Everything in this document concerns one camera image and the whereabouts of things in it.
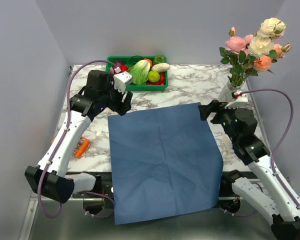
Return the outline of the beige printed ribbon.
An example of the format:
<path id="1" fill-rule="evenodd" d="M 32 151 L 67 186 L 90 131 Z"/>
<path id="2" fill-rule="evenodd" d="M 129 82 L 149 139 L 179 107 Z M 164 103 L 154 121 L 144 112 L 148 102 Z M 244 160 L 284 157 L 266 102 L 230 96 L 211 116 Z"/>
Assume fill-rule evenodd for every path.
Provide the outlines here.
<path id="1" fill-rule="evenodd" d="M 232 142 L 226 134 L 222 135 L 222 141 L 225 148 L 225 155 L 229 156 L 232 153 Z"/>

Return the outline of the pink artificial rose stem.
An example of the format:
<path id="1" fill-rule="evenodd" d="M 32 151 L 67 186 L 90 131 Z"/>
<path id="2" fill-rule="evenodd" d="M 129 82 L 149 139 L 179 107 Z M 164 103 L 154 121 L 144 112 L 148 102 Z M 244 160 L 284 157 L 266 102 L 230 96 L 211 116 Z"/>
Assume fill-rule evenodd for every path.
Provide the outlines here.
<path id="1" fill-rule="evenodd" d="M 231 65 L 228 79 L 232 86 L 238 87 L 253 72 L 252 60 L 254 57 L 250 56 L 248 51 L 253 35 L 236 36 L 234 27 L 229 30 L 228 34 L 230 38 L 225 42 L 225 47 L 219 48 L 219 53 L 222 57 L 220 62 L 224 65 Z"/>

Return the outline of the blue wrapping paper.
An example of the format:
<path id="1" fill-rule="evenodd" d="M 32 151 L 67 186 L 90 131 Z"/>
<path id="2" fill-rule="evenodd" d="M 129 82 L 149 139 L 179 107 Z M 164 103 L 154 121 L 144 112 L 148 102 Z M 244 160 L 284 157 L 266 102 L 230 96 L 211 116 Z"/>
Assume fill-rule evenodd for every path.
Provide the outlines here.
<path id="1" fill-rule="evenodd" d="M 116 225 L 213 208 L 223 158 L 197 103 L 108 117 Z"/>

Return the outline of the pink artificial flower bouquet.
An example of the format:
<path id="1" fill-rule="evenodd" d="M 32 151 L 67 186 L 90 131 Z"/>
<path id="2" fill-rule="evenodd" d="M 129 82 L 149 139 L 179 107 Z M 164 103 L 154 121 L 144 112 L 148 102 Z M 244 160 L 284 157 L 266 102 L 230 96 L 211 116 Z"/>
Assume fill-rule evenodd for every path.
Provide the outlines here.
<path id="1" fill-rule="evenodd" d="M 282 38 L 286 29 L 287 24 L 276 17 L 265 19 L 260 24 L 259 30 L 253 34 L 248 46 L 249 55 L 254 57 L 252 60 L 253 72 L 248 77 L 259 75 L 259 72 L 254 69 L 254 61 L 262 56 L 267 56 L 273 49 L 274 41 Z"/>

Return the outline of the peach artificial rose stem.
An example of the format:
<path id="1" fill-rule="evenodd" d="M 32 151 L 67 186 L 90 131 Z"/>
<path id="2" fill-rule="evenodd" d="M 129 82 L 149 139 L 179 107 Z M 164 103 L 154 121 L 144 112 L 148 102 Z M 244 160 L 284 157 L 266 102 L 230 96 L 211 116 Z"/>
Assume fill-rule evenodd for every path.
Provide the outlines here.
<path id="1" fill-rule="evenodd" d="M 291 50 L 291 44 L 280 45 L 275 43 L 272 50 L 268 55 L 257 58 L 254 61 L 253 68 L 257 72 L 272 72 L 271 67 L 274 63 L 277 63 L 279 59 L 283 59 L 285 54 Z"/>

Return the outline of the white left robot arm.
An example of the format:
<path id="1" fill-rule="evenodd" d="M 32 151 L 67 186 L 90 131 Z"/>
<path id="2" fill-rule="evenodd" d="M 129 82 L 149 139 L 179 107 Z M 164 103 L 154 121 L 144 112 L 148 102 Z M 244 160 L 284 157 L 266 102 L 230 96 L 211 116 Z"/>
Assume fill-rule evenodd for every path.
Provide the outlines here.
<path id="1" fill-rule="evenodd" d="M 126 71 L 114 75 L 101 70 L 88 73 L 86 85 L 70 98 L 70 111 L 47 153 L 35 167 L 28 166 L 25 170 L 33 192 L 61 204 L 74 193 L 84 191 L 91 198 L 100 194 L 99 176 L 80 173 L 67 178 L 68 164 L 80 138 L 97 115 L 109 108 L 123 116 L 131 109 L 133 93 L 126 88 L 132 81 L 132 75 Z"/>

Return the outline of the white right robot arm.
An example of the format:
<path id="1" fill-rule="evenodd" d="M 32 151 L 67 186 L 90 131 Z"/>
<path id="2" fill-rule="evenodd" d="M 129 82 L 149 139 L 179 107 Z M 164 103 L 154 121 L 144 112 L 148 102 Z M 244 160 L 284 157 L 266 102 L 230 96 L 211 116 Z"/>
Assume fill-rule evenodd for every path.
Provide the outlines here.
<path id="1" fill-rule="evenodd" d="M 247 108 L 227 108 L 227 103 L 212 100 L 199 105 L 200 119 L 215 116 L 212 124 L 220 124 L 229 137 L 235 155 L 258 178 L 267 193 L 256 188 L 240 171 L 232 170 L 222 176 L 220 191 L 244 198 L 271 227 L 278 240 L 300 240 L 300 197 L 283 177 L 266 145 L 255 135 L 257 120 Z"/>

